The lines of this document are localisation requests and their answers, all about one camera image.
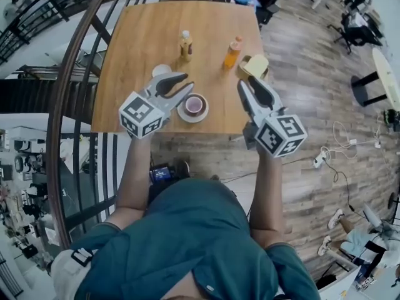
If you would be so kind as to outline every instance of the table top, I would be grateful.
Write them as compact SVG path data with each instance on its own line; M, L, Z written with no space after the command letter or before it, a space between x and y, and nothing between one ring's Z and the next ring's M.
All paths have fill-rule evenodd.
M383 53L378 49L372 50L376 72L383 84L387 98L396 111L400 111L400 89L394 72Z
M179 58L183 30L193 38L190 62ZM243 46L235 66L223 68L229 43L237 35ZM108 47L97 85L92 132L118 132L118 109L132 91L140 91L158 64L188 73L177 86L194 81L194 93L209 103L207 117L184 122L174 110L164 132L241 134L249 119L237 92L237 65L244 55L263 54L251 7L222 2L174 1L131 6L122 12Z

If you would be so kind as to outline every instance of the shirt sleeve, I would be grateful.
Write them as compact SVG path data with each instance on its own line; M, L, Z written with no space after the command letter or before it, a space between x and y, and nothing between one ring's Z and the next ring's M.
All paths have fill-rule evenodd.
M108 222L95 225L83 237L71 244L71 250L84 248L87 250L101 249L111 238L120 233L121 230Z
M318 289L292 246L278 243L266 249L278 275L279 285L292 300L319 300Z

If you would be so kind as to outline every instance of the wooden floor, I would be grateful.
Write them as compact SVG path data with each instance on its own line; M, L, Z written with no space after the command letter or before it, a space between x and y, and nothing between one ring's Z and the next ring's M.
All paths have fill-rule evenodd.
M372 140L378 128L377 117L389 108L384 101L361 107L350 89L352 75L364 76L374 71L371 47L355 47L347 55L343 43L334 44L338 34L327 25L339 26L342 7L339 0L329 0L314 11L310 0L280 0L281 10L261 31L264 52L269 59L269 83L281 96L292 113L298 114L308 131L301 150L284 159L284 163L301 158L314 158L321 146L337 147L333 138L333 122L345 125L350 139ZM380 82L368 86L371 97L383 93ZM339 141L345 141L337 130ZM399 187L399 136L381 124L382 150L373 143L361 144L346 152L357 153L355 159L343 154L333 155L332 167L343 171L349 179L351 204L361 212L363 202L369 203L382 217L387 217L388 198ZM156 163L185 158L197 177L218 174L222 181L254 172L258 165L255 152L245 149L242 139L230 141L228 136L188 136L158 134L153 156ZM344 238L340 228L328 232L327 222L337 208L343 208L350 220L365 228L367 222L347 207L346 182L341 176L333 183L334 172L323 165L314 169L311 160L284 166L283 200L286 238L296 247L314 278L321 276L331 262L318 257L317 250L328 233L334 239ZM255 177L249 175L227 183L244 209L253 198Z

